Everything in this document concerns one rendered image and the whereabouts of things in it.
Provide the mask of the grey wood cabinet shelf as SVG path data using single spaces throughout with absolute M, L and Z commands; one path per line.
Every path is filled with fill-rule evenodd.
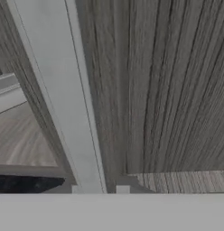
M 181 171 L 132 174 L 139 184 L 157 193 L 224 193 L 224 171 Z

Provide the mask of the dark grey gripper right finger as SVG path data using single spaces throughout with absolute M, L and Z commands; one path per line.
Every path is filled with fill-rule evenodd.
M 107 192 L 109 194 L 152 194 L 153 190 L 142 186 L 135 176 L 106 176 Z

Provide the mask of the white cabinet run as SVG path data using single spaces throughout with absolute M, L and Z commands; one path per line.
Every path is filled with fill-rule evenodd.
M 19 106 L 27 99 L 14 73 L 0 76 L 0 113 Z

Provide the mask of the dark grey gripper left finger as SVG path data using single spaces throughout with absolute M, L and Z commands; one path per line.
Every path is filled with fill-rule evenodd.
M 83 192 L 79 185 L 71 184 L 65 178 L 52 178 L 49 187 L 45 190 L 48 194 L 81 194 Z

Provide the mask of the grey wood cabinet side panel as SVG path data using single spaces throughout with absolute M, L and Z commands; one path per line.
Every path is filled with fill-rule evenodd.
M 0 69 L 3 73 L 14 73 L 18 78 L 34 117 L 53 151 L 55 161 L 70 182 L 76 184 L 76 178 L 6 0 L 0 0 Z

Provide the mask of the grey wood cabinet door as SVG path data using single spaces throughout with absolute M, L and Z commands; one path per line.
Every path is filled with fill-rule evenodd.
M 224 170 L 224 0 L 76 0 L 110 173 Z

